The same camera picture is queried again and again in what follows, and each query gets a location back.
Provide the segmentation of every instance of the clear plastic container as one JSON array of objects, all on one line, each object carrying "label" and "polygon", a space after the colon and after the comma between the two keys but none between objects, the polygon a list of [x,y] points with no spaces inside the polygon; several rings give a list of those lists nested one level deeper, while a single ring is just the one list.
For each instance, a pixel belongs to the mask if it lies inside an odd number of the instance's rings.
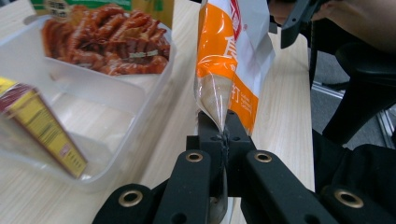
[{"label": "clear plastic container", "polygon": [[46,58],[40,35],[45,19],[39,18],[0,41],[0,76],[39,89],[88,159],[88,166],[82,177],[75,179],[56,163],[23,153],[33,147],[22,148],[29,145],[15,138],[9,143],[12,147],[0,145],[0,156],[48,172],[81,189],[99,190],[120,169],[123,155],[142,129],[170,77],[176,48],[172,45],[169,63],[160,75],[110,77]]}]

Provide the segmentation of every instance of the orange snack bag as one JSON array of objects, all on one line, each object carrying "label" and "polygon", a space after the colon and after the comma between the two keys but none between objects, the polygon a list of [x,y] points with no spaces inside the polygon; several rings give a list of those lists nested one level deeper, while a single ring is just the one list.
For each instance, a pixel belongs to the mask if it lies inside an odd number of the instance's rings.
[{"label": "orange snack bag", "polygon": [[220,132],[230,108],[251,134],[265,75],[274,59],[267,2],[202,3],[194,84],[198,106]]}]

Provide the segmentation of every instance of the wooden table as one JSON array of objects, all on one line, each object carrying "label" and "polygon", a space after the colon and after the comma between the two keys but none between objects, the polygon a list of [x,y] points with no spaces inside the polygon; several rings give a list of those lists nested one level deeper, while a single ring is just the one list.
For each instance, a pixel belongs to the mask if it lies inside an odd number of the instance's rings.
[{"label": "wooden table", "polygon": [[[143,160],[125,160],[122,171],[104,190],[86,193],[0,158],[0,223],[91,223],[114,189],[128,183],[153,188],[169,177],[185,148],[186,135],[194,134],[196,124],[192,82],[198,10],[197,4],[176,0],[173,74],[148,116],[140,141],[131,146],[134,157],[141,154]],[[1,7],[0,39],[20,30],[23,20],[33,14],[27,0]],[[252,138],[258,149],[274,152],[307,188],[314,189],[306,40],[300,36],[291,47],[281,50],[280,36],[271,38],[276,58],[264,83]],[[235,211],[232,223],[243,223],[239,208]]]}]

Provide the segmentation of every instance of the red logo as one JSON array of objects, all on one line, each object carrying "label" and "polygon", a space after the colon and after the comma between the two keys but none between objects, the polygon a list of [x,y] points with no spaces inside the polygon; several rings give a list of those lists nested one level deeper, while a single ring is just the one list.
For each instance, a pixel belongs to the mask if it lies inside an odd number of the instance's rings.
[{"label": "red logo", "polygon": [[241,25],[241,12],[239,11],[238,1],[231,0],[231,13],[233,20],[233,35],[235,37],[235,41],[238,39],[239,34],[242,30]]}]

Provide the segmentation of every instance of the yellow box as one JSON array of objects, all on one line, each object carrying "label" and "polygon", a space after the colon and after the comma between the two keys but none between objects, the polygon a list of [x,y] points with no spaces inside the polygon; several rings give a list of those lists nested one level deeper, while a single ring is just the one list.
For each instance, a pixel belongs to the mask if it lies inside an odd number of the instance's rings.
[{"label": "yellow box", "polygon": [[[0,77],[0,113],[1,146],[13,143],[19,143],[20,147],[29,146],[20,150],[48,163],[52,157],[73,177],[81,176],[87,160],[35,87]],[[48,154],[29,143],[39,145]]]}]

